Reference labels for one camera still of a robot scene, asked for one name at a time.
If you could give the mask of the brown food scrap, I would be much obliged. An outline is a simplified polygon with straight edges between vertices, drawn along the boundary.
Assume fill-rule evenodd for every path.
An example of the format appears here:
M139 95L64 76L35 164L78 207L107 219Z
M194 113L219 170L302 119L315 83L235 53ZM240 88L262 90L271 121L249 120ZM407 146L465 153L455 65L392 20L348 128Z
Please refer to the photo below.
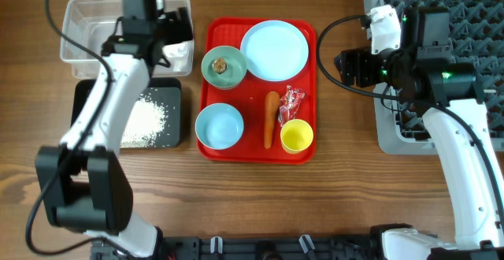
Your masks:
M212 63L213 71L221 74L227 70L227 62L223 58L217 58Z

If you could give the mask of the yellow plastic cup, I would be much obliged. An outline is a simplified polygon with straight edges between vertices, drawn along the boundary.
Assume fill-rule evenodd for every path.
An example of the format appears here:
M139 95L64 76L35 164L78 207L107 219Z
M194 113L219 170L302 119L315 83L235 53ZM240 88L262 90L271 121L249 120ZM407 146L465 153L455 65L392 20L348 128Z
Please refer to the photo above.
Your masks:
M290 120L280 131L283 149L289 154L299 154L308 149L314 140L314 131L310 124L301 119Z

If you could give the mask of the light blue bowl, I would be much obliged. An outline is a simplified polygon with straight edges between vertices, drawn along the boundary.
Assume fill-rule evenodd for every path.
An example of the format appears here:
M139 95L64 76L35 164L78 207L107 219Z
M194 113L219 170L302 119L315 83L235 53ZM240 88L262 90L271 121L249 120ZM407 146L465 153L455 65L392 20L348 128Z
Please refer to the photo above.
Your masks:
M212 150L233 147L242 137L244 120L241 113L226 103L214 103L205 107L195 121L198 140Z

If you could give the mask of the green bowl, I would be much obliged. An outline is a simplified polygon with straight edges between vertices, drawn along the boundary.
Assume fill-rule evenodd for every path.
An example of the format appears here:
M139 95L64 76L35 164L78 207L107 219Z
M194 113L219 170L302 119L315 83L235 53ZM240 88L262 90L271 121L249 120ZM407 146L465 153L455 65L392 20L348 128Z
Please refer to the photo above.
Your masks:
M213 71L212 63L217 58L227 62L227 70L221 74ZM243 53L233 46L217 46L208 51L201 64L205 81L212 86L229 90L237 87L247 73L247 62Z

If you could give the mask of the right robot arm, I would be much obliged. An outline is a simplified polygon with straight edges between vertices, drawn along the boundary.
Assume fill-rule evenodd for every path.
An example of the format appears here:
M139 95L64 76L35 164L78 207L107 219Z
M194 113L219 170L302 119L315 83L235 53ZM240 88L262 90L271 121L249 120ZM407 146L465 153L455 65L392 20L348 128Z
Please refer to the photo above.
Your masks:
M360 16L372 44L336 59L340 83L364 93L386 83L399 102L422 114L439 155L454 211L455 241L443 243L410 227L378 232L385 259L500 259L503 178L491 144L484 90L469 63L454 63L445 8L411 8L398 15L379 6Z

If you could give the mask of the white rice pile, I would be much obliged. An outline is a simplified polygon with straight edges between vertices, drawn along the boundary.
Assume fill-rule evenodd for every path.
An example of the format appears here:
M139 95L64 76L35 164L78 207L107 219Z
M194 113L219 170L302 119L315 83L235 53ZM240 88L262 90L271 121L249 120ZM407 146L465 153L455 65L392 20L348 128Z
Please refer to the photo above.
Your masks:
M122 140L121 148L150 147L165 128L165 107L150 95L141 95L135 103Z

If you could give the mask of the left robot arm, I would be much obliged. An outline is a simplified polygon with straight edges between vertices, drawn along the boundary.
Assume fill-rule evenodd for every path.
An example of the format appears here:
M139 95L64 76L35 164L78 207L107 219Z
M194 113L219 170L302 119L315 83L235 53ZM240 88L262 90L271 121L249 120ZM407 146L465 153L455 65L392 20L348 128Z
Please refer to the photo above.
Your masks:
M111 35L97 59L102 63L91 93L77 120L56 147L41 147L35 169L41 189L25 229L25 242L35 254L56 251L37 248L32 239L35 215L44 207L53 226L87 234L130 259L171 256L162 231L133 210L133 192L120 166L118 152L128 118L146 89L166 45L193 38L189 12L139 8L121 18L122 35Z

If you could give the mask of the white paper napkin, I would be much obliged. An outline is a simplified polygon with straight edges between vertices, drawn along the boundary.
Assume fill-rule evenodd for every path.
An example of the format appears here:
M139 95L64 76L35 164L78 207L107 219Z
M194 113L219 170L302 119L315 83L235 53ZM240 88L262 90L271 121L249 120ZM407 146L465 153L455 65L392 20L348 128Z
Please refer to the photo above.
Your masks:
M162 56L155 72L159 75L172 75L187 72L190 65L191 41L164 46Z

